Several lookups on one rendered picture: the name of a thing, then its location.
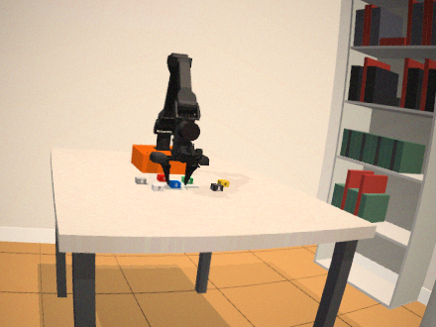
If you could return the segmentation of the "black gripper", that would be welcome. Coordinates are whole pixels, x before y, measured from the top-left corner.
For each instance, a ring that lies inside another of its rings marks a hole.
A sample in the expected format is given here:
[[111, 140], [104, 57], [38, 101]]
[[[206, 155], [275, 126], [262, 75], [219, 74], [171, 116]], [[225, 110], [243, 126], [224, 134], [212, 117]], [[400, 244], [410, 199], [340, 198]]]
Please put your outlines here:
[[[169, 185], [169, 169], [170, 164], [169, 161], [179, 162], [179, 158], [177, 158], [176, 149], [179, 145], [190, 146], [190, 141], [186, 141], [184, 138], [172, 136], [171, 138], [172, 145], [170, 155], [167, 155], [163, 152], [151, 152], [150, 153], [150, 161], [156, 164], [161, 164], [163, 167], [163, 172], [165, 175], [166, 183]], [[195, 160], [195, 164], [186, 163], [185, 167], [185, 175], [184, 175], [184, 185], [187, 185], [191, 175], [193, 172], [200, 168], [199, 165], [209, 165], [209, 158], [205, 155], [202, 155], [202, 160]]]

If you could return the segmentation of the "yellow block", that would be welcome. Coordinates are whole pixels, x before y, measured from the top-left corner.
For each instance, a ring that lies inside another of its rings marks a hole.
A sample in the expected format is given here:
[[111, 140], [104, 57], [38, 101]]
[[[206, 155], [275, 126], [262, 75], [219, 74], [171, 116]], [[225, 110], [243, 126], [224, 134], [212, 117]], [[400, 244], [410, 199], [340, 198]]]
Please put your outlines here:
[[218, 179], [217, 183], [224, 185], [224, 187], [229, 187], [230, 181], [228, 181], [226, 179]]

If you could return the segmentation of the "green block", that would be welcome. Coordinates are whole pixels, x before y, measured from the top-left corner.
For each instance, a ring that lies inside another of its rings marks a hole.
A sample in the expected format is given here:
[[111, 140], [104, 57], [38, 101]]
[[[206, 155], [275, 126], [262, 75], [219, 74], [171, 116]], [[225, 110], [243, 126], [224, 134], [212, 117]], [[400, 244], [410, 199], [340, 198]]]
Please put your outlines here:
[[[181, 182], [184, 183], [184, 176], [181, 177]], [[193, 178], [190, 177], [189, 181], [187, 184], [193, 184]]]

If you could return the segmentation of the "blue block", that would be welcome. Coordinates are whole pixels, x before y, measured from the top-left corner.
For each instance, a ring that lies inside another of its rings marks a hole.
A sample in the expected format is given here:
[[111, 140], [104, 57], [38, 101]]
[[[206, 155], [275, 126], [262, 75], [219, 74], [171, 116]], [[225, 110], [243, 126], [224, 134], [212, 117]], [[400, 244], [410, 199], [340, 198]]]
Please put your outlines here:
[[178, 180], [170, 180], [169, 181], [169, 187], [170, 188], [180, 188], [181, 182]]

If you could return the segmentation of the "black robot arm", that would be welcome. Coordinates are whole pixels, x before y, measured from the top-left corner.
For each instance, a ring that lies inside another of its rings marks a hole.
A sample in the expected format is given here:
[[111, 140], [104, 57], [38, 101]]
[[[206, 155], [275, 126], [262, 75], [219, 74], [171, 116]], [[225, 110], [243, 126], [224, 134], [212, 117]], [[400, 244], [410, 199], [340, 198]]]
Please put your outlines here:
[[[153, 131], [157, 135], [157, 145], [154, 147], [157, 151], [171, 151], [171, 135], [190, 142], [200, 135], [195, 120], [199, 121], [201, 114], [192, 91], [191, 64], [192, 58], [187, 54], [171, 53], [167, 58], [169, 82], [163, 109], [158, 114]], [[203, 150], [195, 149], [194, 144], [190, 143], [190, 146], [179, 145], [176, 153], [181, 163], [195, 164], [195, 160], [202, 160]]]

